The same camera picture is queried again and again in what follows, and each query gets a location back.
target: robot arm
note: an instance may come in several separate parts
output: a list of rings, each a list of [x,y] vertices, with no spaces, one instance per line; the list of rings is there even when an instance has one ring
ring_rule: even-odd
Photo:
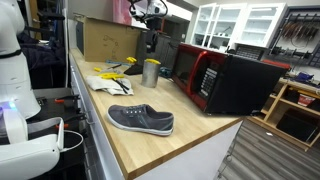
[[[135,8],[135,3],[141,0],[128,0],[131,5],[129,12],[131,16],[146,24],[147,28],[147,53],[155,52],[157,45],[158,30],[161,29],[162,18],[168,16],[168,7],[165,4],[166,0],[148,0],[148,6],[146,12],[138,11]]]

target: butcher block counter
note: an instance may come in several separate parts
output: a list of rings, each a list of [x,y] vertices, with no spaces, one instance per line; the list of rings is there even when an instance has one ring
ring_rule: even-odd
[[[78,49],[71,49],[72,73],[80,75],[93,104],[106,141],[111,146],[121,176],[106,173],[113,179],[212,179],[234,139],[242,119],[224,115],[206,115],[171,80],[159,77],[156,88],[141,85],[141,75],[126,76],[132,84],[134,95],[110,95],[94,91],[85,78],[97,75],[94,67],[108,68],[113,64],[86,62]],[[157,111],[174,115],[174,130],[170,136],[161,137],[116,128],[106,116],[112,105],[135,106],[148,104]],[[99,147],[103,157],[104,148]],[[108,172],[108,158],[101,162]]]

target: gray sneaker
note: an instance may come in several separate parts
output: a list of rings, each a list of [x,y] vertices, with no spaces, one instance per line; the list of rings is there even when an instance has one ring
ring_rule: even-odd
[[[157,112],[147,104],[128,107],[113,105],[107,115],[113,125],[124,130],[160,136],[169,136],[173,130],[173,114]]]

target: metal cup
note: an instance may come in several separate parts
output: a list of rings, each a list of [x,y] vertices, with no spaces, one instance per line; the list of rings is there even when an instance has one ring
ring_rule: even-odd
[[[157,86],[161,63],[154,59],[146,59],[143,65],[141,85],[149,88]]]

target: red microwave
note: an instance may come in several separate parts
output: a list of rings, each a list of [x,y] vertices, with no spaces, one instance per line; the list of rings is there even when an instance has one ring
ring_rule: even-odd
[[[205,113],[260,112],[285,69],[261,61],[180,44],[173,81]]]

